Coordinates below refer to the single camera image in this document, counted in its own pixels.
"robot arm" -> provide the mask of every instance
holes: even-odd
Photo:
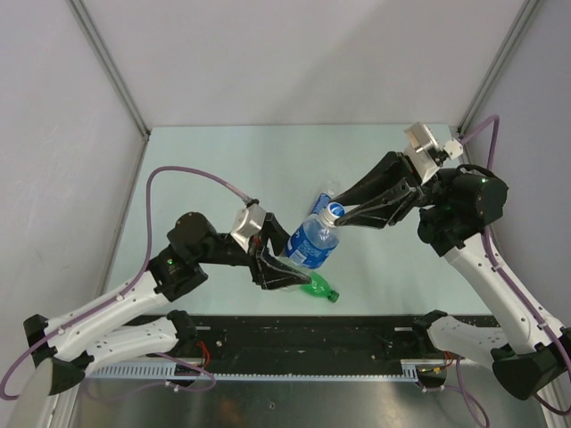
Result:
[[[487,169],[461,165],[442,169],[448,159],[462,154],[450,140],[440,146],[426,125],[406,131],[410,144],[404,152],[389,152],[355,186],[335,201],[357,205],[335,223],[338,226],[393,226],[413,208],[420,208],[418,235],[444,257],[474,287],[501,328],[478,328],[434,311],[413,329],[427,350],[449,350],[492,369],[512,395],[528,399],[566,368],[545,327],[558,336],[567,354],[571,333],[544,309],[509,269],[491,243],[498,265],[484,247],[484,230],[502,216],[508,187]],[[501,268],[516,287],[499,275]],[[541,312],[544,325],[518,294]]]
[[[217,233],[204,215],[190,212],[167,236],[170,245],[149,261],[134,284],[126,282],[69,314],[51,319],[35,315],[24,322],[30,347],[48,339],[32,357],[36,366],[46,358],[54,362],[52,394],[71,388],[101,366],[180,347],[191,350],[196,330],[186,312],[172,311],[150,325],[122,326],[206,281],[202,263],[248,267],[252,280],[265,290],[310,283],[308,276],[270,255],[269,244],[279,254],[289,235],[256,201],[238,211],[229,234]],[[104,306],[108,300],[112,303]],[[82,315],[87,316],[65,327]]]

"cable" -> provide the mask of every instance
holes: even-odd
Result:
[[[169,381],[152,382],[152,383],[146,383],[142,386],[139,386],[138,388],[135,388],[134,390],[125,392],[124,394],[121,394],[121,395],[118,395],[115,397],[111,397],[108,399],[100,399],[99,397],[94,396],[91,393],[91,391],[89,391],[89,382],[86,383],[86,386],[85,386],[83,391],[93,401],[98,401],[100,403],[112,403],[114,401],[121,401],[123,399],[127,399],[128,397],[131,397],[132,395],[135,395],[140,391],[148,390],[149,388],[154,388],[155,386],[167,386],[167,387],[172,388],[175,392],[178,392],[180,390],[190,391],[190,392],[201,392],[201,391],[211,390],[216,385],[216,378],[214,377],[214,375],[212,373],[207,372],[206,370],[203,370],[198,366],[193,366],[192,364],[189,364],[189,363],[182,361],[178,358],[171,357],[167,354],[157,353],[156,355],[163,357],[163,358],[166,358],[166,359],[169,359],[170,361],[173,361],[173,362],[175,362],[181,366],[185,366],[187,368],[195,370],[196,372],[199,372],[202,375],[206,375],[212,381],[211,384],[208,386],[205,386],[203,388],[191,388],[191,387],[180,386],[180,385],[177,385],[176,383],[171,383]]]
[[[198,342],[198,346],[203,350],[203,355],[206,354],[206,360],[203,364],[203,368],[206,368],[211,363],[211,353],[208,351],[208,348],[206,348],[206,343]]]
[[[491,234],[490,229],[487,227],[482,235],[482,244],[484,245],[485,253],[488,256],[488,259],[492,262],[492,266],[494,270],[501,276],[504,282],[508,285],[509,289],[516,294],[516,296],[521,300],[524,304],[525,308],[532,314],[537,325],[542,325],[543,331],[547,334],[550,340],[555,343],[556,348],[558,349],[563,361],[565,362],[565,367],[567,369],[567,374],[569,375],[569,381],[571,381],[571,358],[569,358],[565,348],[559,341],[558,336],[553,332],[551,327],[546,324],[545,318],[543,318],[542,314],[535,308],[533,303],[527,299],[527,296],[519,289],[513,279],[508,275],[508,273],[500,267],[498,260],[495,258],[493,251],[492,251],[492,241],[491,241]],[[539,395],[534,394],[535,398],[545,406],[549,411],[555,413],[559,416],[568,416],[571,415],[571,405],[567,410],[560,410],[558,408],[553,407],[547,401],[542,399]]]
[[[490,428],[490,418],[488,417],[488,414],[485,413],[484,407],[482,406],[482,404],[480,404],[480,402],[476,399],[476,397],[474,397],[472,394],[470,394],[469,392],[463,391],[461,388],[459,388],[458,386],[448,386],[448,385],[443,385],[440,388],[427,388],[426,386],[424,386],[422,383],[417,383],[417,386],[419,388],[422,389],[423,392],[443,392],[443,391],[454,391],[457,392],[459,394],[462,394],[462,396],[464,397],[464,400],[468,400],[466,401],[467,406],[468,406],[468,410],[470,410],[470,413],[472,414],[472,407],[469,406],[468,402],[470,404],[475,404],[476,407],[478,407],[480,409],[480,412],[482,413],[482,415],[484,416],[484,420],[485,420],[485,424],[482,424],[480,422],[480,420],[477,418],[477,415],[474,416],[474,414],[472,414],[472,416],[475,418],[476,423],[478,424],[478,426],[480,426],[481,428]]]
[[[139,269],[139,271],[137,272],[135,277],[131,280],[131,282],[128,285],[125,286],[125,288],[122,291],[119,292],[119,295],[122,297],[124,297],[125,294],[127,294],[135,286],[135,284],[137,283],[137,281],[139,279],[141,279],[141,276],[143,276],[143,273],[145,272],[146,267],[147,267],[149,260],[151,258],[151,251],[153,248],[153,229],[152,229],[152,224],[151,224],[151,184],[153,182],[153,179],[163,171],[186,172],[186,173],[196,174],[198,176],[209,178],[210,180],[213,180],[213,181],[223,185],[224,187],[226,187],[230,192],[232,192],[236,196],[238,196],[242,200],[242,202],[244,202],[246,205],[252,201],[252,198],[250,196],[248,196],[246,193],[240,191],[239,189],[237,189],[236,187],[231,185],[228,181],[225,181],[220,177],[217,177],[217,176],[215,176],[209,172],[202,171],[200,169],[187,168],[187,167],[176,167],[176,166],[165,166],[165,167],[159,167],[159,168],[155,169],[153,172],[151,172],[151,175],[147,178],[146,188],[145,188],[145,216],[146,216],[146,233],[147,233],[145,259],[143,261],[143,265],[141,266],[141,268]],[[53,339],[61,330],[65,330],[66,328],[71,327],[72,325],[78,323],[79,321],[83,321],[84,319],[91,317],[94,313],[99,312],[100,310],[102,310],[104,308],[107,308],[109,305],[113,304],[113,302],[115,302],[115,301],[117,301],[117,296],[113,296],[113,297],[109,298],[108,300],[106,300],[106,301],[100,303],[99,305],[95,306],[94,308],[87,310],[83,314],[78,315],[77,317],[70,319],[66,323],[60,325],[58,328],[53,330],[51,333],[46,334],[45,337],[43,337],[42,339],[40,339],[39,341],[34,343],[28,350],[26,350],[23,354],[21,354],[16,359],[16,361],[13,362],[13,364],[10,366],[10,368],[8,368],[8,370],[4,374],[4,377],[2,378],[2,381],[0,382],[0,399],[6,400],[6,401],[14,401],[14,400],[18,399],[18,397],[19,397],[18,395],[9,395],[8,393],[6,393],[6,386],[8,384],[8,381],[12,377],[13,373],[18,368],[18,366],[27,357],[29,357],[35,350],[37,350],[44,343]]]
[[[458,377],[458,390],[459,393],[462,394],[462,397],[464,397],[464,402],[466,403],[466,407],[468,408],[470,415],[472,415],[472,417],[474,418],[474,420],[476,421],[476,423],[478,424],[478,426],[480,426],[481,428],[490,428],[490,419],[488,418],[488,415],[485,413],[484,408],[480,405],[480,403],[472,396],[468,393],[468,391],[466,390],[466,385],[464,384],[464,378],[462,377],[462,371],[460,370],[460,361],[462,360],[462,357],[458,357],[456,358],[456,376]],[[484,419],[485,419],[485,423],[482,424],[482,421],[480,421],[480,419],[478,418],[478,415],[476,414],[476,411],[474,410],[474,408],[470,405],[470,401],[476,403],[476,405],[478,406],[478,408],[480,409],[480,411],[482,412],[482,414],[484,415]]]
[[[500,116],[493,114],[489,118],[485,119],[477,127],[474,128],[467,136],[464,136],[460,140],[462,145],[468,144],[475,136],[480,134],[484,129],[488,127],[493,122],[492,130],[492,141],[490,142],[490,151],[488,152],[488,161],[486,163],[486,168],[491,170],[493,165],[493,157],[496,153],[496,144],[498,143],[498,131],[500,130]]]
[[[444,352],[444,354],[446,356],[446,367],[445,368],[448,368],[452,364],[454,364],[454,357],[452,356],[452,354],[448,350],[446,352]]]
[[[496,151],[496,144],[498,143],[498,130],[500,127],[500,117],[497,114],[493,114],[486,120],[484,120],[481,124],[479,124],[470,134],[462,138],[460,143],[462,145],[467,144],[472,138],[477,136],[482,130],[484,130],[490,123],[493,122],[493,132],[492,132],[492,141],[490,142],[490,151],[488,152],[488,161],[486,167],[491,170],[493,166],[493,160]],[[556,348],[558,349],[563,361],[565,362],[565,366],[567,369],[567,374],[569,375],[569,381],[571,381],[571,358],[569,358],[565,348],[559,341],[558,336],[553,332],[549,325],[546,325],[545,318],[543,318],[542,314],[539,312],[538,309],[535,308],[533,303],[527,299],[527,296],[519,289],[513,279],[509,276],[509,274],[500,267],[500,263],[495,258],[493,250],[492,250],[492,229],[490,227],[486,227],[484,233],[482,234],[482,244],[484,246],[484,250],[486,256],[492,263],[493,269],[500,275],[503,281],[508,285],[509,289],[516,294],[522,304],[525,306],[527,310],[532,314],[535,321],[538,325],[543,325],[543,331],[547,334],[550,340],[555,343]],[[553,407],[547,401],[542,399],[538,394],[534,394],[535,398],[542,404],[542,406],[546,407],[550,412],[555,413],[559,416],[568,416],[571,415],[571,405],[567,410],[560,410],[558,408]]]

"green plastic bottle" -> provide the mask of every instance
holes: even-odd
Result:
[[[311,284],[300,285],[300,290],[314,297],[323,297],[331,303],[335,303],[339,299],[339,293],[331,289],[323,276],[312,272],[310,278]]]

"metal frame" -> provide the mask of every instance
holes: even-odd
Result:
[[[485,73],[484,80],[482,80],[480,87],[476,91],[476,95],[468,106],[466,113],[464,113],[462,121],[459,123],[458,130],[461,136],[466,134],[476,118],[477,113],[484,106],[493,87],[500,79],[501,73],[506,69],[513,53],[521,43],[529,26],[544,3],[545,0],[526,0],[517,13],[517,17],[511,24],[511,28],[501,43],[498,53],[494,56],[490,68]]]
[[[91,15],[87,11],[83,0],[66,0],[70,9],[75,16],[76,20],[78,20],[78,24],[83,30],[83,33],[86,36],[87,42],[93,48],[94,54],[97,57],[97,60],[101,63],[105,74],[109,78],[109,82],[117,92],[117,95],[121,99],[121,102],[127,109],[127,112],[130,118],[135,123],[138,131],[141,133],[142,137],[147,137],[150,133],[149,128],[145,124],[133,97],[131,96],[130,92],[127,89],[127,85],[123,80],[123,77],[119,73],[117,66],[115,65],[115,61],[109,54],[103,39],[99,35],[97,28],[95,27],[95,23],[93,22]]]

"water bottle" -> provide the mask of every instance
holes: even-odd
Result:
[[[340,192],[341,185],[336,181],[323,183],[319,187],[318,197],[311,208],[310,214],[319,214]]]
[[[343,205],[330,202],[319,214],[310,214],[285,246],[289,261],[302,268],[319,268],[339,244],[335,221],[344,215]]]

